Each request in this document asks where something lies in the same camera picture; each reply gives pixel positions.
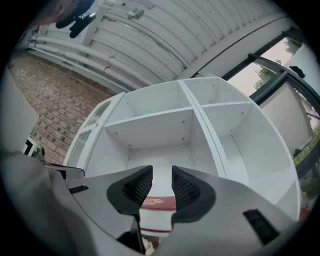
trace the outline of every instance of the black mesh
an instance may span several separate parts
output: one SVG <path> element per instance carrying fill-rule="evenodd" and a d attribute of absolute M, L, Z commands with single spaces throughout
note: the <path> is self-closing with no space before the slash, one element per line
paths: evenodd
<path fill-rule="evenodd" d="M 141 207 L 151 189 L 152 178 L 152 171 L 147 171 L 139 177 L 129 180 L 124 184 L 122 194 Z"/>
<path fill-rule="evenodd" d="M 106 192 L 107 198 L 119 213 L 135 216 L 139 222 L 139 209 L 152 187 L 152 179 L 153 167 L 149 165 L 113 183 Z"/>
<path fill-rule="evenodd" d="M 177 211 L 193 204 L 200 197 L 200 189 L 174 169 L 172 170 L 172 190 Z"/>
<path fill-rule="evenodd" d="M 172 225 L 196 222 L 215 204 L 216 192 L 213 187 L 177 166 L 172 166 L 171 187 L 176 203 L 176 213 L 171 218 Z"/>

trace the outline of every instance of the sky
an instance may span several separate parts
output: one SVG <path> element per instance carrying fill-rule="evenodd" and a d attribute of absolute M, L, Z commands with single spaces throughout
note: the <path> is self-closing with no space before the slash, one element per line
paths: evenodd
<path fill-rule="evenodd" d="M 293 56 L 286 51 L 285 42 L 287 40 L 287 38 L 284 38 L 261 56 L 274 62 L 281 60 L 281 64 L 284 66 Z M 259 80 L 259 76 L 255 71 L 259 69 L 258 64 L 251 63 L 228 81 L 247 96 L 250 96 L 256 91 L 254 85 Z"/>

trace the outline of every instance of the brick wall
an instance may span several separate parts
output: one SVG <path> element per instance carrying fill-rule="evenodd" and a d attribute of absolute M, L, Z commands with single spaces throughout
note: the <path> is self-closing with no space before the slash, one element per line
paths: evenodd
<path fill-rule="evenodd" d="M 81 124 L 114 93 L 71 70 L 26 52 L 12 55 L 9 70 L 39 114 L 31 137 L 45 148 L 47 162 L 62 164 Z"/>

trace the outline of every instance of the window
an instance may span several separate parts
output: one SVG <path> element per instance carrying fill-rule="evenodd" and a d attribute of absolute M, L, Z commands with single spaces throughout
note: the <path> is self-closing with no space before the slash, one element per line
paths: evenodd
<path fill-rule="evenodd" d="M 276 73 L 263 66 L 251 63 L 231 77 L 228 82 L 245 95 L 250 96 L 268 82 L 275 74 Z"/>
<path fill-rule="evenodd" d="M 290 38 L 284 38 L 262 54 L 261 57 L 285 66 L 300 47 L 301 43 Z"/>

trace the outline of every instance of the shelf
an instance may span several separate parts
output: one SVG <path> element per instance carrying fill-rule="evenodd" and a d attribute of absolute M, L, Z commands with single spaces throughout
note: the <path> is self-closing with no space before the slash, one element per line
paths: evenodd
<path fill-rule="evenodd" d="M 86 177 L 144 165 L 153 166 L 152 197 L 174 196 L 174 165 L 218 175 L 203 127 L 191 107 L 107 124 L 94 146 Z"/>
<path fill-rule="evenodd" d="M 200 105 L 249 101 L 242 92 L 219 77 L 192 78 L 181 83 L 190 89 Z"/>
<path fill-rule="evenodd" d="M 125 94 L 107 124 L 186 107 L 191 104 L 179 82 L 161 83 Z"/>
<path fill-rule="evenodd" d="M 193 110 L 185 107 L 107 124 L 105 129 L 124 146 L 143 149 L 189 141 Z"/>
<path fill-rule="evenodd" d="M 247 167 L 234 138 L 229 135 L 220 138 L 220 141 L 229 163 L 229 168 L 225 170 L 226 178 L 246 184 L 249 181 Z"/>
<path fill-rule="evenodd" d="M 229 162 L 228 179 L 245 184 L 290 166 L 286 145 L 256 105 L 233 102 L 202 108 Z"/>
<path fill-rule="evenodd" d="M 251 102 L 202 105 L 218 137 L 231 135 L 251 108 Z"/>

